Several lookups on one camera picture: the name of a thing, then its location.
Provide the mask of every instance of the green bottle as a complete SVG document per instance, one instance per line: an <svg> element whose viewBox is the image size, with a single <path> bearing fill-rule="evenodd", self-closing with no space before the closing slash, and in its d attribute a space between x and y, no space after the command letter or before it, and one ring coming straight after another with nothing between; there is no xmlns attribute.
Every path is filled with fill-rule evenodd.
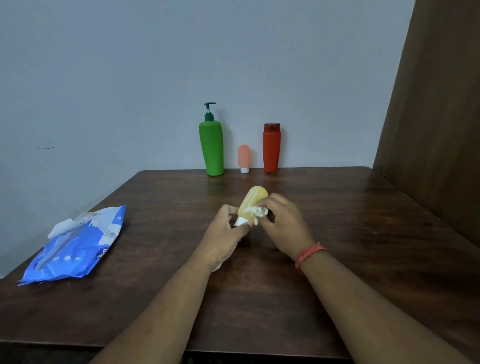
<svg viewBox="0 0 480 364"><path fill-rule="evenodd" d="M210 112L210 104L216 102L206 102L207 113L205 121L200 123L200 143L204 153L205 165L209 176L219 176L223 174L223 133L222 124L213 119Z"/></svg>

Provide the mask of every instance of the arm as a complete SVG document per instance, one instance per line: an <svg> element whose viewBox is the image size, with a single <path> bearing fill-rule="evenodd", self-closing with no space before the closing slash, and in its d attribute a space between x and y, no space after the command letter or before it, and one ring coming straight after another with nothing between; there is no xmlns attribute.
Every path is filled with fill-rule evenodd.
<svg viewBox="0 0 480 364"><path fill-rule="evenodd" d="M180 362L210 273L250 231L248 224L230 228L229 221L237 211L236 207L222 206L190 259L92 364Z"/></svg>
<svg viewBox="0 0 480 364"><path fill-rule="evenodd" d="M259 221L279 249L296 259L315 245L298 208L272 194L257 204L275 216ZM357 364L470 363L461 353L378 294L325 250L301 270L327 310Z"/></svg>

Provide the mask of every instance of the dark red cap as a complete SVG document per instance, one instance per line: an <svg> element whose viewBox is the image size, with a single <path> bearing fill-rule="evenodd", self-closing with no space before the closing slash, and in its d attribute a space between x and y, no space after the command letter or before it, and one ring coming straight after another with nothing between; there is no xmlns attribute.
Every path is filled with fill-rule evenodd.
<svg viewBox="0 0 480 364"><path fill-rule="evenodd" d="M264 133L279 133L280 124L278 122L268 122L264 126Z"/></svg>

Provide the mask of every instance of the bottle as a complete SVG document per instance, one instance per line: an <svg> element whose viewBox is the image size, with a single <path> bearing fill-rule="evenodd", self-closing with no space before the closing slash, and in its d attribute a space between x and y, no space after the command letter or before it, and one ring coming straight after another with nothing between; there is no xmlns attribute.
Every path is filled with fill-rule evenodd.
<svg viewBox="0 0 480 364"><path fill-rule="evenodd" d="M267 173L276 172L278 157L280 157L280 132L279 123L267 123L264 126L264 169Z"/></svg>
<svg viewBox="0 0 480 364"><path fill-rule="evenodd" d="M250 221L254 222L255 221L255 215L252 214L252 207L262 198L265 198L268 196L268 192L266 189L264 189L261 186L254 186L252 187L245 198L243 199L243 202L241 203L239 207L239 211L237 213L238 219L235 222L235 226L240 226L241 224Z"/></svg>
<svg viewBox="0 0 480 364"><path fill-rule="evenodd" d="M209 176L223 174L223 133L222 124L215 121L210 112L210 105L216 102L206 102L207 113L205 121L199 125L200 143L204 153L205 166Z"/></svg>
<svg viewBox="0 0 480 364"><path fill-rule="evenodd" d="M250 163L252 162L252 152L250 147L246 144L240 145L238 148L238 155L240 172L248 173L250 170Z"/></svg>

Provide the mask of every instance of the red bracelet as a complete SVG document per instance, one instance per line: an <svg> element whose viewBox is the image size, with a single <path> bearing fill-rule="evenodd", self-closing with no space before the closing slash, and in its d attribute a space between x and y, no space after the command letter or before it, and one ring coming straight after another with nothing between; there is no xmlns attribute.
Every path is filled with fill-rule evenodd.
<svg viewBox="0 0 480 364"><path fill-rule="evenodd" d="M313 253L318 252L319 250L325 250L325 248L322 247L320 243L317 243L315 245L312 245L312 246L309 246L308 248L303 249L299 253L299 255L297 256L297 260L295 262L295 268L300 274L302 274L302 271L300 270L300 264L302 264L305 259L311 256Z"/></svg>

